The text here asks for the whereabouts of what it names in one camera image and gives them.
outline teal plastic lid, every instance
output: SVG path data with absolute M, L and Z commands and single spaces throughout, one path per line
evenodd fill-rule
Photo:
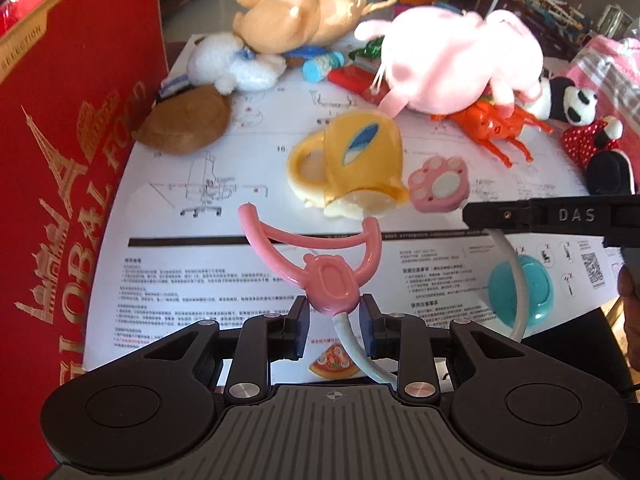
M 327 62 L 327 57 L 333 57 L 333 59 Z M 305 61 L 302 66 L 302 75 L 310 83 L 318 83 L 325 79 L 332 69 L 341 66 L 344 66 L 344 56 L 341 52 L 335 51 Z
M 518 257 L 529 289 L 529 320 L 527 326 L 539 323 L 554 306 L 554 287 L 545 266 L 531 256 Z M 508 262 L 495 267 L 489 276 L 489 302 L 495 315 L 509 327 L 516 321 L 516 285 Z

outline instruction manual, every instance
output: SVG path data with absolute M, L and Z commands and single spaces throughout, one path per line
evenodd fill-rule
M 172 75 L 184 70 L 193 40 Z M 292 148 L 337 115 L 372 108 L 329 82 L 310 84 L 288 71 L 276 88 L 235 94 L 225 135 L 200 152 L 169 156 L 133 148 L 108 222 L 90 299 L 84 368 L 91 370 L 200 319 L 236 328 L 265 312 L 285 314 L 302 292 L 275 276 L 248 245 L 238 207 L 255 204 L 260 219 L 305 235 L 355 234 L 361 225 L 305 208 L 290 190 L 286 161 Z M 585 194 L 577 170 L 557 139 L 526 127 L 520 139 L 534 157 L 506 143 L 508 170 L 449 121 L 433 122 L 408 110 L 396 119 L 404 146 L 404 179 L 433 155 L 460 156 L 468 165 L 471 201 L 518 200 Z M 466 231 L 460 210 L 422 214 L 403 205 L 380 219 L 382 262 L 362 289 L 382 312 L 403 312 L 446 327 L 467 317 L 503 334 L 487 283 L 504 255 L 491 239 Z M 622 265 L 618 250 L 593 237 L 512 235 L 519 253 L 538 259 L 554 288 L 548 316 L 527 330 L 537 333 L 616 295 Z M 309 250 L 278 245 L 303 266 Z M 340 254 L 356 267 L 364 248 Z M 357 316 L 352 316 L 356 334 Z M 272 365 L 273 382 L 317 381 L 309 369 L 336 341 L 333 324 L 312 311 L 305 355 Z

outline black cable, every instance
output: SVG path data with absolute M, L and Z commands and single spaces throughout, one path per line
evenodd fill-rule
M 623 390 L 620 390 L 620 395 L 624 396 L 624 395 L 627 395 L 627 394 L 631 394 L 633 392 L 637 392 L 638 390 L 640 390 L 640 383 L 633 384 L 632 386 L 629 386 L 628 388 L 624 388 Z

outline red plastic toy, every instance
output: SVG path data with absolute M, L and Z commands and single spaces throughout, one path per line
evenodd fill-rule
M 382 81 L 378 92 L 372 90 L 375 74 L 367 72 L 355 65 L 335 68 L 329 72 L 327 80 L 361 96 L 367 103 L 378 105 L 389 93 L 389 85 Z
M 513 163 L 501 150 L 494 145 L 493 140 L 505 140 L 518 148 L 525 156 L 527 162 L 532 162 L 533 157 L 527 147 L 516 137 L 522 133 L 525 124 L 537 126 L 550 134 L 553 128 L 532 114 L 516 106 L 511 117 L 502 117 L 495 106 L 487 99 L 476 101 L 469 108 L 449 116 L 431 116 L 432 120 L 451 119 L 471 138 L 473 142 L 488 149 L 497 156 L 503 164 L 510 168 Z

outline toy box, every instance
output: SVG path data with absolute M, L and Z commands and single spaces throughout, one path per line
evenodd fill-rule
M 0 8 L 0 474 L 44 478 L 47 396 L 82 373 L 111 200 L 166 75 L 158 0 L 13 0 Z

